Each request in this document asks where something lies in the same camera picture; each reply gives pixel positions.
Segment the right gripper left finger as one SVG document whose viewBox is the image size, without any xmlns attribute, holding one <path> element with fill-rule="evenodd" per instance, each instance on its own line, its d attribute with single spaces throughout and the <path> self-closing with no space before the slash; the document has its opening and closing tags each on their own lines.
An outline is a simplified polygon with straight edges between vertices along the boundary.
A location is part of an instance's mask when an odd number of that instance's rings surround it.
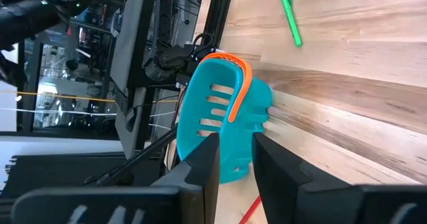
<svg viewBox="0 0 427 224">
<path fill-rule="evenodd" d="M 210 224 L 215 222 L 220 177 L 219 135 L 212 133 L 152 184 L 171 193 L 150 212 L 151 223 Z"/>
</svg>

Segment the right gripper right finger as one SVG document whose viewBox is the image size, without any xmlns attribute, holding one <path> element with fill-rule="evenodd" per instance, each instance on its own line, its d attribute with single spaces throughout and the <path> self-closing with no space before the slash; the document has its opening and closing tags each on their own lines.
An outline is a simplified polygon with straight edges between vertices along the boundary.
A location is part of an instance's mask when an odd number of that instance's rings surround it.
<svg viewBox="0 0 427 224">
<path fill-rule="evenodd" d="M 256 183 L 268 223 L 358 223 L 358 189 L 255 133 Z"/>
</svg>

